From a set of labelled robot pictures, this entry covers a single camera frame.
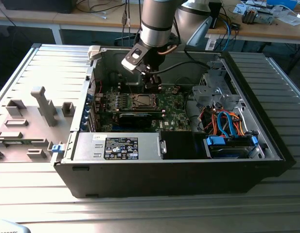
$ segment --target wooden desk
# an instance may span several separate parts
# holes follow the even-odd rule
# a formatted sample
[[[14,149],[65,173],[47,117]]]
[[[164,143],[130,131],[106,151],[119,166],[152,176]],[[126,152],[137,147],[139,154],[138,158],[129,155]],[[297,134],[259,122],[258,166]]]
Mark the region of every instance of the wooden desk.
[[[99,3],[107,3],[106,0],[99,0]],[[90,0],[94,5],[97,0]],[[300,44],[300,25],[291,26],[278,19],[275,19],[272,25],[253,24],[247,25],[242,23],[242,17],[238,14],[231,13],[238,0],[224,0],[224,8],[233,22],[239,23],[241,29],[237,35],[239,40],[265,41],[278,43]],[[96,10],[109,8],[121,2],[112,1],[108,5],[96,7]],[[54,12],[36,12],[36,11],[9,11],[0,3],[1,9],[17,25],[25,27],[42,27],[50,28],[57,44],[62,44],[61,29],[85,30],[85,31],[105,31],[121,32],[121,19],[124,6],[113,8],[107,11],[107,19],[102,19],[93,14],[81,12],[74,9],[72,14],[60,14]],[[81,3],[79,8],[88,10],[87,2]],[[139,27],[139,9],[137,4],[130,5],[131,11],[131,32],[135,33]],[[0,12],[0,25],[12,25],[7,18]],[[226,33],[223,22],[219,21],[216,29],[209,29],[206,37],[209,38],[208,44],[223,37]]]

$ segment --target black cable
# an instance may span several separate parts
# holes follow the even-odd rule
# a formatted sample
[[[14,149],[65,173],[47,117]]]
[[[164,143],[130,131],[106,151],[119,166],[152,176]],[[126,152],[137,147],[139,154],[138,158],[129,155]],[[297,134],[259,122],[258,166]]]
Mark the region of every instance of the black cable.
[[[136,44],[137,42],[137,37],[138,37],[138,33],[141,30],[141,0],[138,0],[138,5],[139,5],[139,28],[138,31],[136,32],[135,38],[134,38],[134,44],[133,46]]]
[[[188,77],[180,77],[180,78],[177,78],[176,81],[175,81],[175,85],[177,85],[177,82],[180,80],[180,79],[186,79],[190,82],[190,84],[194,85],[194,83],[192,82],[191,79],[189,79]]]
[[[289,65],[288,65],[288,68],[286,70],[287,75],[289,75],[289,73],[292,71],[292,69],[295,67],[295,65],[300,60],[300,54],[298,54],[299,52],[300,52],[300,46],[299,46],[297,52],[295,53],[294,57],[291,59]]]
[[[107,2],[107,3],[95,4],[95,5],[93,5],[93,6],[90,6],[90,5],[89,5],[89,0],[88,0],[89,10],[92,11],[92,9],[95,8],[95,7],[97,7],[97,6],[105,6],[105,5],[110,4],[111,2],[112,2],[112,0],[109,0],[109,2]]]
[[[231,24],[232,24],[231,18],[228,17],[227,12],[226,12],[226,10],[224,9],[224,7],[221,6],[221,8],[223,9],[224,14],[223,14],[223,13],[219,13],[219,14],[225,16],[225,17],[227,18],[227,23],[228,23],[228,25],[231,25]],[[229,31],[229,30],[226,28],[226,33],[224,34],[224,36],[222,37],[222,39],[220,40],[220,42],[217,44],[217,46],[216,46],[213,50],[216,50],[219,46],[220,46],[220,50],[221,50],[221,44],[222,44],[224,38],[226,37],[226,35],[228,34],[228,31]]]
[[[171,70],[171,69],[173,69],[173,68],[175,68],[175,67],[178,67],[178,66],[183,65],[183,64],[188,64],[188,63],[198,64],[198,65],[203,66],[203,67],[206,68],[206,69],[210,69],[209,65],[207,65],[207,64],[205,64],[205,63],[203,63],[203,62],[200,62],[200,61],[186,61],[186,62],[180,62],[180,63],[177,63],[177,64],[175,64],[175,65],[173,65],[173,66],[171,66],[171,67],[168,67],[168,68],[166,68],[166,69],[162,69],[162,70],[159,70],[159,71],[152,71],[152,72],[149,72],[149,74],[161,74],[161,73],[164,73],[164,72],[166,72],[166,71],[168,71],[168,70]]]
[[[130,47],[130,0],[128,0],[128,46]]]
[[[229,25],[231,25],[232,20],[230,19],[230,17],[228,17],[227,12],[226,12],[226,10],[224,9],[224,7],[221,6],[221,8],[222,8],[222,10],[224,11],[225,17],[227,18],[227,23],[228,23]]]
[[[124,46],[124,29],[125,29],[125,25],[127,24],[127,0],[125,0],[125,9],[123,12],[123,16],[122,16],[122,46]]]
[[[179,32],[176,17],[174,17],[174,27],[175,27],[175,30],[176,30],[176,33],[177,33],[177,36],[178,36],[178,45],[180,45],[181,44],[181,37],[180,37],[180,32]]]
[[[125,5],[125,3],[123,3],[123,4],[116,5],[116,6],[112,6],[112,7],[109,7],[109,8],[107,8],[107,9],[100,10],[100,11],[84,11],[84,10],[81,10],[81,9],[78,7],[78,5],[79,5],[80,3],[82,3],[82,2],[84,2],[84,1],[86,1],[86,0],[81,0],[79,3],[77,3],[77,4],[76,4],[76,8],[77,8],[79,11],[85,12],[85,13],[97,13],[97,12],[107,11],[107,10],[113,9],[113,8],[115,8],[115,7],[119,7],[119,6],[124,6],[124,5]]]
[[[125,29],[125,25],[123,25],[122,28],[122,46],[124,47],[124,29]]]
[[[195,59],[186,51],[186,50],[183,50],[185,55],[187,55],[188,58],[190,58],[192,61],[195,61]]]
[[[187,112],[187,104],[188,104],[189,96],[190,96],[191,93],[193,94],[193,90],[191,90],[188,93],[188,96],[187,96],[187,98],[186,98],[186,100],[184,102],[184,113],[185,113],[185,115],[187,116],[188,119],[190,119],[190,117],[189,117],[188,112]]]
[[[289,44],[287,44],[287,43],[285,43],[285,45],[286,45],[287,48],[289,48],[290,51],[292,51],[293,53],[295,53],[294,48],[291,48],[291,47],[289,46]]]
[[[16,24],[14,24],[14,22],[4,13],[4,11],[0,8],[0,11],[2,12],[2,14],[9,20],[9,22],[11,22],[16,28],[17,30],[19,30],[21,32],[21,34],[31,43],[33,44],[32,40],[30,40],[26,34],[24,34],[17,26]]]

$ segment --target metal bracket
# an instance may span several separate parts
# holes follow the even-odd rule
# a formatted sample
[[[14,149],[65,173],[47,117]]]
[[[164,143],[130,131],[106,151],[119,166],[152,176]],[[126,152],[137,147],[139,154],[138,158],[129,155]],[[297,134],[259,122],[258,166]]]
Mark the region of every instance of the metal bracket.
[[[167,153],[167,147],[166,147],[165,140],[162,140],[162,141],[159,142],[159,148],[160,148],[160,153],[161,154],[166,154]]]

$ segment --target warning label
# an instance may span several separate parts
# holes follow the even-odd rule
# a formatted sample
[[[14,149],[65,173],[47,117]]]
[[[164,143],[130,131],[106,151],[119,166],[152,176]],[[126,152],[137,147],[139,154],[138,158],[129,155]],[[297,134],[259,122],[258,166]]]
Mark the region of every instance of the warning label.
[[[139,158],[137,137],[107,137],[105,149],[106,160]]]

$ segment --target side panel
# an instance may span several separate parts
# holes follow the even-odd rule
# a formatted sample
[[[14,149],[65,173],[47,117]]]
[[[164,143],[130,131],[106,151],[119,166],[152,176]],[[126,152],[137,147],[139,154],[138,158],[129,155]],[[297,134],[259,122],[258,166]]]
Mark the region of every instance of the side panel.
[[[57,164],[55,170],[77,198],[175,196],[247,192],[278,176],[285,162]]]

